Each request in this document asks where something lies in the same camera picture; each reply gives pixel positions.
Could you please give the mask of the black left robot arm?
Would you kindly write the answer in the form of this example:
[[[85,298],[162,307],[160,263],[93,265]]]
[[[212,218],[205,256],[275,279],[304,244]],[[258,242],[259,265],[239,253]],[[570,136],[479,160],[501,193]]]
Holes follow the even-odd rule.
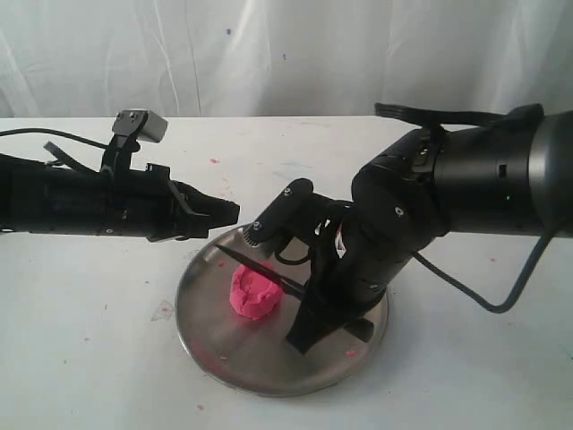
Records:
[[[169,168],[149,164],[113,178],[3,156],[1,230],[160,242],[206,238],[238,221],[238,204],[169,175]]]

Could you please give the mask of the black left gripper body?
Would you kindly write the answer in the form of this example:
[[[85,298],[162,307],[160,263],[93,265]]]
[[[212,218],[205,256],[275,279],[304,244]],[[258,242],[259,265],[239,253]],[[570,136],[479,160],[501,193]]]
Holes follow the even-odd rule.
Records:
[[[144,170],[127,172],[107,189],[100,233],[148,240],[183,237],[184,213],[175,190],[166,166],[148,164]]]

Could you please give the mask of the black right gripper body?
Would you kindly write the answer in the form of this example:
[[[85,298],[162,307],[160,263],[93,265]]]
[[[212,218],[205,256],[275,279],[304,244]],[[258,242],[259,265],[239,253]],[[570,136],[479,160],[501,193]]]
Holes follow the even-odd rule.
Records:
[[[365,314],[385,295],[409,254],[369,226],[349,202],[327,205],[329,223],[312,253],[308,304],[320,313]]]

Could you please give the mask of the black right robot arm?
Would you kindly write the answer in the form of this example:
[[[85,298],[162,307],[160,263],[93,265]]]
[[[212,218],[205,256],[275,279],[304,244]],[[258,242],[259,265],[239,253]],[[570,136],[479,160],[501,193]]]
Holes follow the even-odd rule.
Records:
[[[572,115],[538,104],[506,115],[425,113],[358,171],[351,194],[312,195],[292,222],[296,237],[313,236],[311,275],[286,336],[301,353],[357,323],[409,261],[452,232],[537,237],[502,302],[453,281],[488,312],[510,310],[547,245],[572,234]]]

